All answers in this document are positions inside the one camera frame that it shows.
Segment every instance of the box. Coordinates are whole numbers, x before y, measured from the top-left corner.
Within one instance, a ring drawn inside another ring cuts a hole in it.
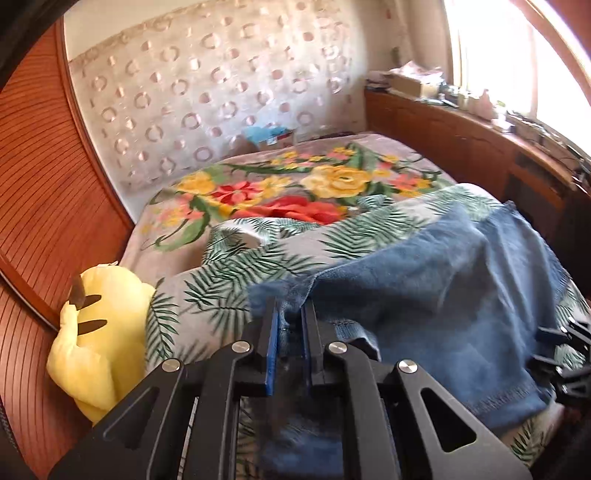
[[[390,73],[390,85],[393,89],[416,98],[437,98],[439,85],[421,83],[420,80]]]
[[[283,135],[271,137],[269,140],[259,142],[257,147],[259,151],[281,150],[282,148],[293,147],[296,144],[295,130],[288,130]]]

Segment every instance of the window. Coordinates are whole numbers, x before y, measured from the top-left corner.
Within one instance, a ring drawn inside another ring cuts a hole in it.
[[[540,0],[537,4],[577,61],[588,66],[589,58],[560,17]],[[509,0],[446,0],[446,10],[456,30],[451,38],[459,45],[452,46],[454,70],[461,78],[456,83],[476,94],[489,89],[509,109],[548,125],[591,154],[589,101],[519,8]]]

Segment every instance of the bed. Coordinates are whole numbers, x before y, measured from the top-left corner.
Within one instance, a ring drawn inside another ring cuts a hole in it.
[[[166,358],[207,358],[239,338],[250,321],[248,285],[362,257],[409,238],[457,202],[473,221],[501,205],[375,134],[243,155],[187,175],[150,201],[122,259],[157,288],[147,321],[147,372]],[[571,281],[558,321],[588,321],[589,314]],[[556,360],[582,363],[569,347],[558,348]],[[551,403],[502,440],[529,466],[562,414]],[[244,433],[251,431],[248,418],[244,409],[239,435],[248,448],[238,478],[257,470],[256,442]]]

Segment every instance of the silver bolt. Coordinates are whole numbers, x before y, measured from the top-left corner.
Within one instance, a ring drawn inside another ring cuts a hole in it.
[[[337,355],[345,353],[347,351],[347,344],[343,342],[332,342],[329,345],[329,350]]]
[[[251,344],[245,342],[244,340],[239,340],[238,342],[234,342],[232,344],[232,350],[236,353],[246,353],[251,349]]]
[[[398,368],[401,372],[413,374],[418,370],[418,365],[412,360],[400,360],[398,362]]]
[[[179,368],[181,368],[181,362],[179,362],[176,358],[169,358],[162,362],[162,370],[168,373],[176,372]]]

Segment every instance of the stuffed animal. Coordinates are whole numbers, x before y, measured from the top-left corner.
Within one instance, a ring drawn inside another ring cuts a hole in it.
[[[74,278],[47,358],[53,381],[96,424],[144,377],[151,285],[116,265]]]

